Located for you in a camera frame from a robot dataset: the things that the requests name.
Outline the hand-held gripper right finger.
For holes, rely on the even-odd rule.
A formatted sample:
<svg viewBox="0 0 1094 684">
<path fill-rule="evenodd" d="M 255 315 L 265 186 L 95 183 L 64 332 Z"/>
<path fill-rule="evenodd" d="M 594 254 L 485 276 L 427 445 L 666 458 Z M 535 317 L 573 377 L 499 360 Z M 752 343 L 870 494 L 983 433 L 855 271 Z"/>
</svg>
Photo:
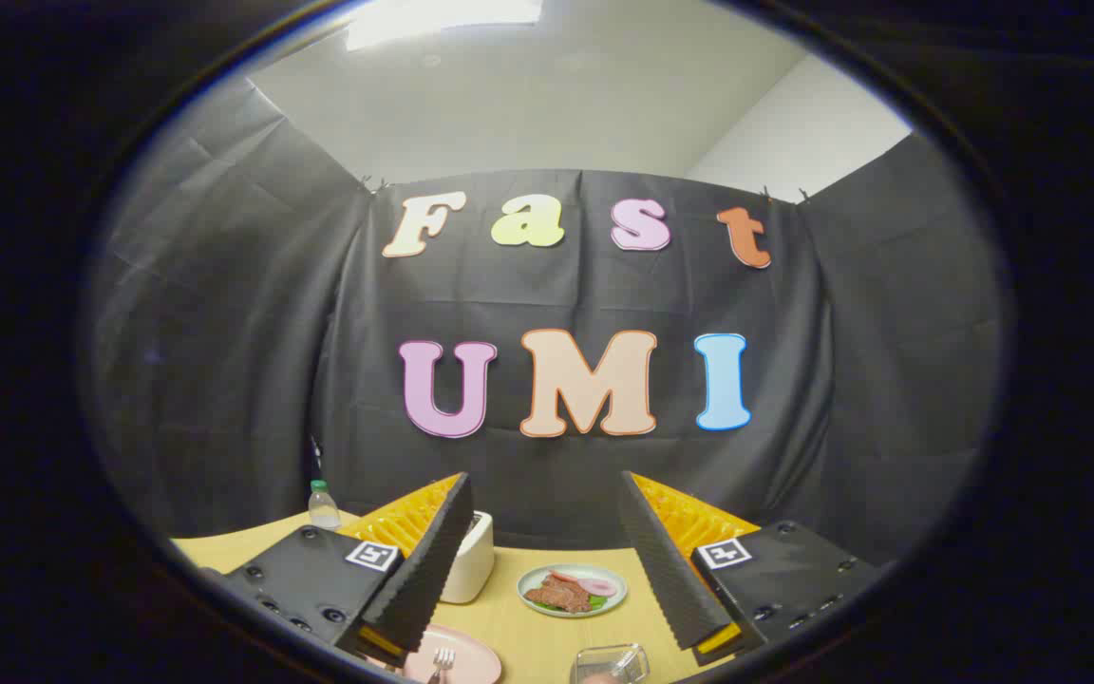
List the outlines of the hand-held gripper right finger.
<svg viewBox="0 0 1094 684">
<path fill-rule="evenodd" d="M 698 665 L 807 631 L 881 575 L 801 523 L 747 522 L 630 471 L 619 515 L 674 640 Z"/>
</svg>

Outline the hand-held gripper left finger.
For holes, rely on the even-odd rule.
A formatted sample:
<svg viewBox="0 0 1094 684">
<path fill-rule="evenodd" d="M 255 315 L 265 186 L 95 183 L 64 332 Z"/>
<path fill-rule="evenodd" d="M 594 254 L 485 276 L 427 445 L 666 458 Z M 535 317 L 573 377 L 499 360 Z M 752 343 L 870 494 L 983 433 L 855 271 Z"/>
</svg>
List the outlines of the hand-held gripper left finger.
<svg viewBox="0 0 1094 684">
<path fill-rule="evenodd" d="M 300 636 L 401 668 L 420 649 L 473 512 L 469 477 L 455 473 L 335 531 L 300 525 L 222 575 L 221 588 Z"/>
</svg>

